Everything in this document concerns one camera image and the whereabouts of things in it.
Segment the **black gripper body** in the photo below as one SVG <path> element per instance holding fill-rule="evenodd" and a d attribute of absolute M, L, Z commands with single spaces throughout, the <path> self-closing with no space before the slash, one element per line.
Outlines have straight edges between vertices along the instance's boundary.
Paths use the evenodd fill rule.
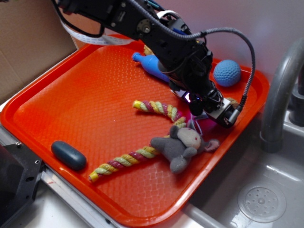
<path fill-rule="evenodd" d="M 197 42 L 193 49 L 181 62 L 174 66 L 165 66 L 162 62 L 158 67 L 170 79 L 170 88 L 184 90 L 189 93 L 190 112 L 198 116 L 202 112 L 212 113 L 224 105 L 224 97 L 210 80 L 213 54 L 204 42 Z"/>

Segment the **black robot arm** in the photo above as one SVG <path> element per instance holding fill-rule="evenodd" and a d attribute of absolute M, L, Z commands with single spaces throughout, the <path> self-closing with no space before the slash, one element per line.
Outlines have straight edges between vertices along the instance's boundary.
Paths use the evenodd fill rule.
<path fill-rule="evenodd" d="M 102 38 L 109 29 L 142 41 L 158 58 L 170 87 L 189 93 L 193 115 L 213 113 L 223 106 L 223 95 L 209 79 L 213 54 L 182 19 L 159 18 L 147 0 L 55 0 L 53 5 L 62 23 L 78 37 Z M 73 25 L 67 20 L 72 14 L 97 22 L 99 32 L 92 34 Z"/>

